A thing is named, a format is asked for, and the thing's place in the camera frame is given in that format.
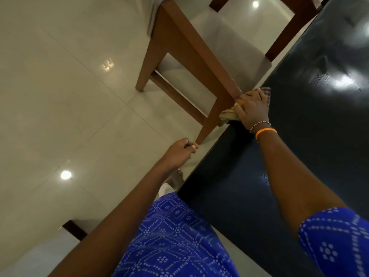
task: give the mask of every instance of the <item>blue patterned kurta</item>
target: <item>blue patterned kurta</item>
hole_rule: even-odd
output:
[[[305,220],[299,240],[328,277],[369,277],[369,223],[346,208]],[[211,226],[175,192],[153,203],[113,277],[238,276]]]

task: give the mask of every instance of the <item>hand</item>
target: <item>hand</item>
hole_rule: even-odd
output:
[[[269,121],[267,102],[268,98],[261,89],[242,94],[236,100],[234,110],[247,130],[250,130],[253,125],[260,121]],[[270,125],[261,123],[254,127],[252,132],[256,133],[258,130],[266,127],[270,127]]]
[[[171,145],[159,162],[170,171],[174,171],[185,164],[198,148],[198,144],[191,142],[188,138],[183,138]]]

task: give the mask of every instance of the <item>black tabletop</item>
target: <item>black tabletop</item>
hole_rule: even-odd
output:
[[[263,86],[288,147],[369,219],[369,0],[330,0]],[[240,123],[179,196],[272,276],[321,275],[281,220],[259,146]]]

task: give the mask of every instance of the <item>bracelet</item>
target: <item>bracelet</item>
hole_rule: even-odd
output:
[[[256,140],[258,139],[258,135],[259,135],[261,132],[263,132],[263,131],[267,131],[267,130],[274,131],[275,133],[277,133],[277,134],[278,134],[277,130],[275,130],[274,128],[263,128],[263,129],[259,130],[258,132],[256,132],[256,135],[255,135]]]
[[[266,120],[259,121],[258,123],[254,124],[254,125],[252,126],[252,128],[250,129],[250,133],[252,133],[252,129],[253,129],[255,126],[257,126],[257,125],[259,125],[259,124],[261,124],[261,123],[267,123],[267,124],[269,124],[269,125],[271,126],[271,124],[270,124],[270,122],[269,122],[269,121],[266,121]]]

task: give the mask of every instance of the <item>glossy table surface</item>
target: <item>glossy table surface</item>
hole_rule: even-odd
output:
[[[288,147],[369,219],[369,0],[330,0],[263,86]],[[259,146],[240,123],[179,196],[272,276],[321,275],[281,220]]]

